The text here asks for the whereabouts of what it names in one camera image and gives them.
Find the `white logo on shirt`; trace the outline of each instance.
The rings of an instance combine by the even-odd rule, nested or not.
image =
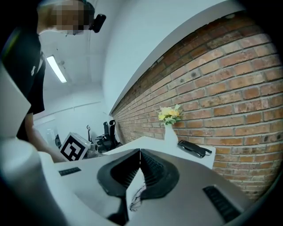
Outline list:
[[[33,76],[34,75],[34,70],[35,70],[35,66],[32,68],[32,70],[31,70],[31,76]]]

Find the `short sleeve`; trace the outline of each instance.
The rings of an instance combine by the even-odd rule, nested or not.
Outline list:
[[[28,113],[33,113],[34,115],[44,111],[43,103],[43,82],[45,74],[46,63],[43,60],[43,63],[34,78],[34,83],[31,87],[31,90],[28,94],[27,100],[31,104],[31,108]]]

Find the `chair backrest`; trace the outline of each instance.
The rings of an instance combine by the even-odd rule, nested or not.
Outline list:
[[[116,142],[115,142],[115,120],[111,120],[109,122],[110,124],[110,139],[111,139],[111,142],[113,143],[113,145],[116,145]]]
[[[104,134],[109,134],[109,131],[108,131],[108,123],[107,123],[107,122],[104,122],[104,123],[103,123],[103,126],[104,126]]]

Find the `brick wall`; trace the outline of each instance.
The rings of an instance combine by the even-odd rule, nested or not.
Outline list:
[[[180,139],[216,147],[214,170],[257,199],[283,150],[283,79],[276,49],[244,12],[218,19],[166,52],[113,111],[125,143],[164,138],[155,110],[181,104]]]

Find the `person's arm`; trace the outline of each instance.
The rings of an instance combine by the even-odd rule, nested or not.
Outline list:
[[[53,150],[48,146],[47,142],[43,139],[37,129],[34,128],[33,113],[29,113],[25,117],[25,129],[27,132],[28,141],[35,146],[38,151],[43,151],[51,155],[53,162],[65,162],[66,160],[60,153]]]

